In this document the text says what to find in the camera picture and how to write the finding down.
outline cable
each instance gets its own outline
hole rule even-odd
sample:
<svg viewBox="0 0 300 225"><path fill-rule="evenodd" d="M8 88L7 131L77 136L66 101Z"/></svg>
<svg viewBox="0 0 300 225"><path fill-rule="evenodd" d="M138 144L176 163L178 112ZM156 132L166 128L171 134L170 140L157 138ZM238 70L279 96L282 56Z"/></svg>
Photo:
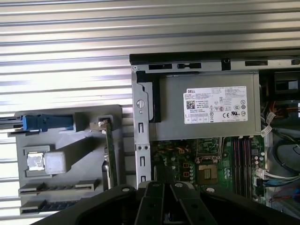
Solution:
<svg viewBox="0 0 300 225"><path fill-rule="evenodd" d="M299 153L299 152L297 152L297 151L296 151L296 149L295 149L295 148L297 148L297 147L299 148L299 146L295 146L295 147L293 147L293 149L292 149L292 150L293 150L293 151L294 151L294 152L295 152L297 155L300 155L300 153Z"/></svg>
<svg viewBox="0 0 300 225"><path fill-rule="evenodd" d="M274 157L274 159L276 160L276 162L281 166L283 167L284 169L286 169L287 171L293 173L293 174L296 174L297 176L300 174L299 171L296 171L290 167L288 167L284 162L282 162L280 160L280 158L278 157L278 148L279 146L282 146L282 145L288 145L288 144L295 144L294 142L291 142L291 141L287 141L287 140L280 140L279 142L277 142L275 145L273 145L272 149L271 149L271 152L272 152L272 155Z"/></svg>

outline metal bracket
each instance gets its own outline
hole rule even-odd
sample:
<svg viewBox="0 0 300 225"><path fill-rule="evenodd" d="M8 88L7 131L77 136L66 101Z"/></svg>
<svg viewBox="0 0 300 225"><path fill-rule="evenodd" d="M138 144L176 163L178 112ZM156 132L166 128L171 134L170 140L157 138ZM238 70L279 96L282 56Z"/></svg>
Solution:
<svg viewBox="0 0 300 225"><path fill-rule="evenodd" d="M149 141L149 95L145 87L137 83L136 73L132 76L133 113L135 135L136 182L151 180L151 157Z"/></svg>

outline sticker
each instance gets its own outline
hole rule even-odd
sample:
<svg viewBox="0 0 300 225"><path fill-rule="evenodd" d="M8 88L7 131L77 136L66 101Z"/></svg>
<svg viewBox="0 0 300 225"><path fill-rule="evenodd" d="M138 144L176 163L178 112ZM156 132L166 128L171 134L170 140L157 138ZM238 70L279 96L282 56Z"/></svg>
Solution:
<svg viewBox="0 0 300 225"><path fill-rule="evenodd" d="M272 127L270 125L268 125L261 131L261 136L265 137L271 131L272 131Z"/></svg>
<svg viewBox="0 0 300 225"><path fill-rule="evenodd" d="M248 121L245 86L187 89L183 104L185 124Z"/></svg>
<svg viewBox="0 0 300 225"><path fill-rule="evenodd" d="M266 122L267 122L268 125L271 124L271 122L272 122L272 120L274 119L275 116L276 116L276 115L275 115L273 112L270 112L270 113L268 114L267 119L266 119Z"/></svg>

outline wire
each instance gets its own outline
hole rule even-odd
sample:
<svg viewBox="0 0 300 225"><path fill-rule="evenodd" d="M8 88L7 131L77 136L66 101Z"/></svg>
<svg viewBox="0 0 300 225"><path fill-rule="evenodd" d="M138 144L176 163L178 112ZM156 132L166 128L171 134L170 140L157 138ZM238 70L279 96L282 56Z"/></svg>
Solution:
<svg viewBox="0 0 300 225"><path fill-rule="evenodd" d="M284 134L280 134L281 136L283 137L289 137L288 135L284 135ZM300 174L299 171L296 171L290 167L288 167L286 165L286 163L282 162L281 159L278 157L278 148L279 146L282 146L282 145L288 145L288 144L298 144L298 140L295 140L293 139L292 137L290 137L291 139L290 140L280 140L279 142L277 142L276 144L273 145L272 149L271 149L271 152L272 152L272 155L274 157L274 159L276 160L276 162L281 166L283 167L284 169L286 169L287 171L293 173L293 174L296 174L296 176L298 176Z"/></svg>
<svg viewBox="0 0 300 225"><path fill-rule="evenodd" d="M295 147L293 147L293 149L292 149L292 150L293 150L293 151L294 151L294 152L295 152L297 155L299 155L299 156L300 156L300 153L296 151L296 148L297 148L297 147L299 148L299 146L295 146Z"/></svg>
<svg viewBox="0 0 300 225"><path fill-rule="evenodd" d="M278 191L274 195L272 195L272 197L269 199L269 202L270 203L272 203L272 202L278 202L278 201L281 201L283 199L289 199L289 198L292 198L294 196L299 196L300 194L278 196L283 191L286 191L286 190L289 190L289 189L295 189L295 188L296 187L284 187L284 188L282 188L280 191Z"/></svg>

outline green circuit board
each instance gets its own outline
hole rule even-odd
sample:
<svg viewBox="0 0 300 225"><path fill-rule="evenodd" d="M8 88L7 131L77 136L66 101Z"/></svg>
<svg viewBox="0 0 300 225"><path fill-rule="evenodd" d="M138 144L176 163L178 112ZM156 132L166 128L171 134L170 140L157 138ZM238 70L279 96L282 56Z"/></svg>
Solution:
<svg viewBox="0 0 300 225"><path fill-rule="evenodd" d="M265 203L262 190L254 185L256 169L265 166L260 136L159 141L151 144L151 150L152 166L171 166L177 181L190 182L195 188L217 184ZM243 177L245 171L250 175Z"/></svg>
<svg viewBox="0 0 300 225"><path fill-rule="evenodd" d="M232 190L230 139L228 142L219 138L164 141L151 148L155 149L152 165L171 166L176 180L190 182L196 188L219 184Z"/></svg>
<svg viewBox="0 0 300 225"><path fill-rule="evenodd" d="M265 169L265 152L263 138L254 136L251 142L251 155L252 155L252 196L253 200L261 204L266 204L266 189L255 185L256 170L261 168Z"/></svg>

